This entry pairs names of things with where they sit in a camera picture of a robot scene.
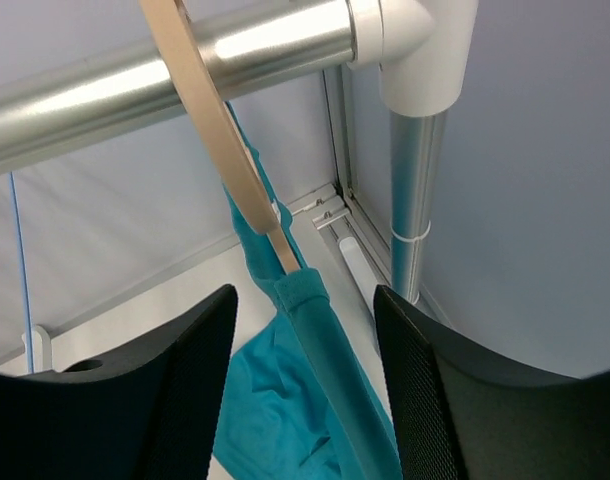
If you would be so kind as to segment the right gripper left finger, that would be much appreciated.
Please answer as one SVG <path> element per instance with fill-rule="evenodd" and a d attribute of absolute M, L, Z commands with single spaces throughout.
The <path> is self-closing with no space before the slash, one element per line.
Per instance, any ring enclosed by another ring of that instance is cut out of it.
<path fill-rule="evenodd" d="M 237 305 L 224 285 L 64 371 L 0 374 L 0 479 L 206 478 Z"/>

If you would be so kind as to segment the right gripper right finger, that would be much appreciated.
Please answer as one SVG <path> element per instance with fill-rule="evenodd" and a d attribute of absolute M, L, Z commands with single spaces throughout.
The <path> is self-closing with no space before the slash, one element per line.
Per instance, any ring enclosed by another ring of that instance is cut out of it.
<path fill-rule="evenodd" d="M 610 370 L 520 363 L 386 286 L 374 312 L 405 478 L 610 479 Z"/>

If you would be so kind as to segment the light blue wire hanger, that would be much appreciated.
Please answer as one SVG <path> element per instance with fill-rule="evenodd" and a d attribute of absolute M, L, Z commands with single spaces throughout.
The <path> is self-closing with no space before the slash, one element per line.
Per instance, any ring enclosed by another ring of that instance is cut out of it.
<path fill-rule="evenodd" d="M 14 173 L 8 174 L 8 183 L 10 191 L 11 210 L 14 220 L 14 229 L 16 236 L 16 246 L 18 254 L 18 267 L 19 277 L 21 285 L 21 296 L 23 304 L 23 315 L 24 315 L 24 333 L 25 333 L 25 355 L 27 361 L 28 372 L 33 374 L 35 372 L 35 359 L 34 359 L 34 343 L 33 343 L 33 322 L 31 316 L 31 304 L 30 295 L 27 281 L 27 270 L 26 270 L 26 259 L 23 243 L 21 216 L 18 204 L 16 182 Z"/>

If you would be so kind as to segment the teal t shirt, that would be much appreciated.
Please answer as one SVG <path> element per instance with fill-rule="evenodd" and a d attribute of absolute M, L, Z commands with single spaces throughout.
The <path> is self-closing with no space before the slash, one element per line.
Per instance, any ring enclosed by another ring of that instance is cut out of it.
<path fill-rule="evenodd" d="M 236 204 L 234 230 L 275 317 L 232 356 L 214 455 L 235 479 L 399 479 L 391 420 L 324 281 L 301 254 L 286 273 Z"/>

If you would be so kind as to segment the beige wooden hanger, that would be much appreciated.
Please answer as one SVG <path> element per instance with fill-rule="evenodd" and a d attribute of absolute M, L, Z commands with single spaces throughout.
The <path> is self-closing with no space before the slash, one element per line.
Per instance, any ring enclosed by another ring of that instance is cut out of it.
<path fill-rule="evenodd" d="M 287 273 L 300 268 L 256 164 L 197 48 L 181 1 L 142 1 L 174 88 L 230 197 L 257 234 L 266 236 Z"/>

